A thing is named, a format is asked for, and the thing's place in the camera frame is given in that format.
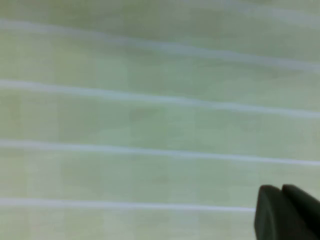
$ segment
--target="black plastic object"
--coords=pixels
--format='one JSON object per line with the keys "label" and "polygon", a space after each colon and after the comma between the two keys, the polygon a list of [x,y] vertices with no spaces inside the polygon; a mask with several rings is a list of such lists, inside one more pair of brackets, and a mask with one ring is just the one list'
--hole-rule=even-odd
{"label": "black plastic object", "polygon": [[271,185],[259,189],[254,228],[257,240],[319,240],[291,201]]}
{"label": "black plastic object", "polygon": [[307,227],[320,239],[320,201],[295,185],[283,185],[282,193],[294,205]]}

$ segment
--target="green surface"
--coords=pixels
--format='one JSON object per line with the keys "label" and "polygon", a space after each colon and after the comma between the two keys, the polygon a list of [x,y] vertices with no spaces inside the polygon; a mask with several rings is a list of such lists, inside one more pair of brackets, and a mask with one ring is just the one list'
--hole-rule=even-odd
{"label": "green surface", "polygon": [[[7,20],[96,30],[139,43],[119,46],[105,35],[72,37],[65,29],[35,33],[35,25],[5,29],[0,22],[0,144],[60,144],[56,150],[0,147],[0,238],[254,239],[253,212],[9,207],[5,198],[254,208],[260,185],[284,183],[320,197],[320,166],[146,154],[153,149],[317,162],[320,118],[284,113],[320,111],[318,74],[142,44],[164,41],[316,63],[318,30],[222,11],[217,3],[208,9],[174,0],[0,3]],[[317,13],[297,1],[261,4]],[[20,83],[20,89],[2,80]],[[132,95],[48,93],[26,89],[24,82],[281,108],[282,114]],[[140,154],[62,150],[67,144],[139,148]]]}

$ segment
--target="white line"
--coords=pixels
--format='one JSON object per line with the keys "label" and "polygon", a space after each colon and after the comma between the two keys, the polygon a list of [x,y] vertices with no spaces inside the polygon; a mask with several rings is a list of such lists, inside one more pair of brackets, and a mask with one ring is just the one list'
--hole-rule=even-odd
{"label": "white line", "polygon": [[172,0],[186,3],[196,8],[220,7],[225,11],[243,14],[257,19],[279,20],[286,24],[320,30],[320,17],[306,14],[296,10],[288,10],[266,6],[263,4],[249,3],[240,0]]}
{"label": "white line", "polygon": [[38,82],[15,81],[0,79],[0,88],[8,88],[15,90],[24,90],[32,92],[50,93],[50,94],[66,94],[74,96],[82,96],[89,98],[103,98],[117,101],[141,101],[153,104],[174,104],[184,107],[198,107],[211,110],[225,110],[231,112],[271,114],[279,116],[287,116],[294,118],[320,119],[320,112],[295,110],[289,108],[265,107],[238,104],[233,102],[216,102],[204,101],[193,98],[178,96],[161,96],[138,94],[122,91],[101,90],[94,88],[82,88],[73,86],[58,86],[52,84],[43,84]]}
{"label": "white line", "polygon": [[103,153],[119,155],[164,156],[172,158],[213,159],[237,162],[255,162],[268,164],[289,164],[320,166],[320,161],[297,160],[291,158],[272,158],[252,155],[220,154],[197,151],[161,150],[141,147],[124,147],[112,145],[51,143],[28,140],[0,139],[0,148],[36,150],[36,151],[72,151],[81,153]]}
{"label": "white line", "polygon": [[297,61],[288,58],[258,56],[227,50],[213,50],[200,47],[185,46],[171,42],[151,41],[141,38],[117,36],[102,32],[82,30],[70,27],[30,23],[25,21],[12,21],[0,18],[0,29],[19,30],[37,34],[51,33],[73,36],[76,38],[89,38],[91,40],[101,40],[115,45],[131,46],[144,50],[165,52],[167,54],[194,56],[205,59],[219,59],[229,62],[284,68],[320,74],[320,64],[318,63]]}
{"label": "white line", "polygon": [[174,210],[174,211],[208,211],[208,212],[250,212],[255,208],[228,207],[193,204],[169,203],[136,203],[136,202],[107,202],[107,201],[74,201],[34,198],[0,198],[0,207],[41,207],[65,209],[125,209],[125,210]]}

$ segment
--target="dark green object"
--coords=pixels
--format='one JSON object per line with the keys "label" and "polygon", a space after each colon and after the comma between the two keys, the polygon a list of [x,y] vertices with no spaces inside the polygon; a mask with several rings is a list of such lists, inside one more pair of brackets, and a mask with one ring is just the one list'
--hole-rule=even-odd
{"label": "dark green object", "polygon": [[257,240],[320,240],[320,202],[294,185],[262,185],[254,229]]}

